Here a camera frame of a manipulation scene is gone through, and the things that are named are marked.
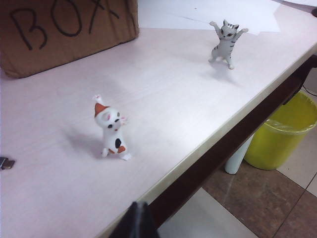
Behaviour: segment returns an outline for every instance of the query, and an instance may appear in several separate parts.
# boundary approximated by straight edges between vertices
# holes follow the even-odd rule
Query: dark brown table trim
[[[309,70],[317,66],[316,58],[313,56],[300,66],[149,205],[157,227],[176,213],[213,172],[301,88]]]

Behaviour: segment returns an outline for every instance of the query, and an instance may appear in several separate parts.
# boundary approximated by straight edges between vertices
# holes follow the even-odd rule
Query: white table leg
[[[244,144],[241,145],[241,147],[227,161],[224,169],[228,174],[234,175],[238,172],[243,157],[249,148],[253,135],[250,136],[250,138],[246,142],[244,142]]]

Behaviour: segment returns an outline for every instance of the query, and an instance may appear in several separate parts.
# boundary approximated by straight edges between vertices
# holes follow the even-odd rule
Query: cat figurine's ear
[[[106,109],[108,107],[105,107],[104,105],[101,105],[100,103],[96,103],[95,104],[95,117],[102,112],[104,109]]]

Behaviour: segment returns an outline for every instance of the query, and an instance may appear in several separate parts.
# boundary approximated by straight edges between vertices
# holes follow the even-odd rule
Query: white paper
[[[141,28],[213,29],[226,19],[252,34],[279,32],[274,12],[280,4],[270,0],[139,0]]]

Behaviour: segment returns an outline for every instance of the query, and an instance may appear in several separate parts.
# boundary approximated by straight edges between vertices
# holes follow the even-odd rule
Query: white cat figurine
[[[229,24],[226,20],[223,21],[223,26],[221,29],[217,26],[217,23],[210,22],[209,25],[213,26],[216,33],[220,39],[219,45],[217,45],[211,52],[212,58],[209,60],[210,63],[214,62],[217,57],[223,57],[229,64],[229,69],[234,69],[231,52],[233,50],[234,44],[242,35],[242,33],[248,32],[247,28],[242,29],[237,33],[239,25]]]
[[[131,155],[127,152],[127,146],[122,137],[121,126],[125,124],[126,118],[120,117],[118,110],[104,106],[100,95],[95,99],[95,121],[104,131],[104,149],[102,157],[108,154],[118,154],[121,159],[128,160]]]

